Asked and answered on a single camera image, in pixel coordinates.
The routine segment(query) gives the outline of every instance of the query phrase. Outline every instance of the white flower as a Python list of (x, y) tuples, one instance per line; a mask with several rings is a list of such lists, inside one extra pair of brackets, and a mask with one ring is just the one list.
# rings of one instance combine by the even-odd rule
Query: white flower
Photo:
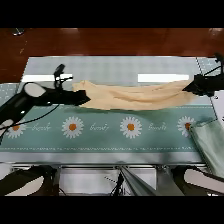
[(195, 120), (194, 118), (190, 118), (190, 117), (182, 117), (181, 119), (179, 119), (178, 121), (178, 131), (182, 131), (182, 135), (184, 135), (185, 137), (189, 136), (189, 129), (190, 129), (190, 125), (192, 123), (194, 123)]
[[(25, 119), (17, 122), (17, 124), (22, 123), (24, 121), (25, 121)], [(17, 138), (18, 136), (22, 135), (23, 131), (25, 131), (25, 130), (26, 130), (26, 125), (25, 124), (13, 126), (13, 127), (8, 129), (8, 131), (6, 132), (6, 135), (8, 135), (8, 138)]]
[(141, 134), (140, 130), (142, 130), (140, 121), (134, 117), (126, 117), (123, 119), (120, 127), (120, 131), (123, 131), (123, 135), (126, 138), (135, 138)]
[(83, 130), (83, 127), (84, 124), (81, 119), (78, 117), (69, 117), (65, 122), (63, 122), (62, 131), (64, 131), (66, 138), (75, 138), (82, 134), (81, 131)]

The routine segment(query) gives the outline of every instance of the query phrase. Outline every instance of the brown wooden surface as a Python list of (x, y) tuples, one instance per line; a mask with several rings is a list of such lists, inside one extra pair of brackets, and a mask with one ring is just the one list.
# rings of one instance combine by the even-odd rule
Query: brown wooden surface
[(0, 83), (18, 82), (30, 56), (203, 56), (224, 53), (222, 28), (0, 29)]

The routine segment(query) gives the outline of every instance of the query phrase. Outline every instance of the towel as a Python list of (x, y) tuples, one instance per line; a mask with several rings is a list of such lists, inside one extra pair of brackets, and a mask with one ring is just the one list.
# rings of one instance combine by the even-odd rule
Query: towel
[(159, 110), (181, 106), (195, 99), (191, 92), (182, 91), (191, 81), (176, 81), (162, 85), (123, 87), (95, 85), (89, 81), (73, 84), (73, 91), (85, 90), (91, 99), (80, 105), (101, 110)]
[(220, 122), (192, 124), (190, 133), (211, 172), (224, 178), (224, 129)]

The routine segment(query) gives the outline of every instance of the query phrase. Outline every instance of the yellow flower center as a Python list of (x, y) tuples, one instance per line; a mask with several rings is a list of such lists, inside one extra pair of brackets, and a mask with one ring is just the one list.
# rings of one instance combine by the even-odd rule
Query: yellow flower center
[(186, 123), (186, 124), (185, 124), (185, 128), (186, 128), (188, 131), (190, 130), (190, 126), (191, 126), (190, 123)]
[(76, 124), (70, 124), (69, 130), (74, 131), (76, 129)]
[(19, 125), (12, 127), (13, 131), (19, 130)]
[(128, 130), (129, 131), (134, 131), (135, 130), (135, 126), (133, 124), (128, 124)]

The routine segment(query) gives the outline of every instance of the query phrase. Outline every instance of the table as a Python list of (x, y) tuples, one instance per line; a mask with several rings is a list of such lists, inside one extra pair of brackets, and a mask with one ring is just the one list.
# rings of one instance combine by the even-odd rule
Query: table
[[(201, 67), (208, 69), (206, 66), (215, 66), (214, 59), (210, 60), (210, 65), (203, 64), (203, 58), (194, 57), (150, 57), (150, 56), (66, 56), (66, 57), (31, 57), (26, 65), (21, 83), (18, 88), (18, 92), (24, 84), (24, 78), (35, 76), (51, 75), (54, 73), (56, 67), (59, 64), (65, 64), (65, 73), (72, 74), (72, 82), (66, 82), (64, 88), (66, 90), (72, 90), (71, 84), (73, 82), (80, 82), (81, 80), (89, 80), (95, 84), (106, 85), (121, 85), (121, 86), (141, 86), (160, 84), (153, 81), (147, 83), (138, 82), (138, 74), (187, 74), (190, 79), (193, 79), (195, 74), (199, 74)], [(53, 82), (39, 82), (41, 85), (53, 88)], [(193, 110), (193, 108), (200, 111), (200, 116), (209, 116), (215, 118), (215, 113), (211, 104), (211, 100), (208, 97), (198, 97), (194, 102), (189, 103), (184, 107), (185, 109)], [(91, 152), (91, 151), (74, 151), (67, 153), (65, 150), (70, 150), (71, 147), (65, 148), (61, 151), (54, 152), (53, 147), (46, 152), (41, 152), (40, 149), (36, 150), (29, 145), (24, 146), (24, 142), (17, 142), (17, 146), (8, 147), (7, 144), (11, 144), (11, 141), (4, 136), (1, 145), (0, 161), (1, 162), (20, 162), (20, 163), (62, 163), (62, 164), (195, 164), (202, 163), (200, 155), (191, 150), (191, 148), (178, 151), (169, 150), (161, 152), (155, 151), (156, 147), (152, 148), (152, 152)]]

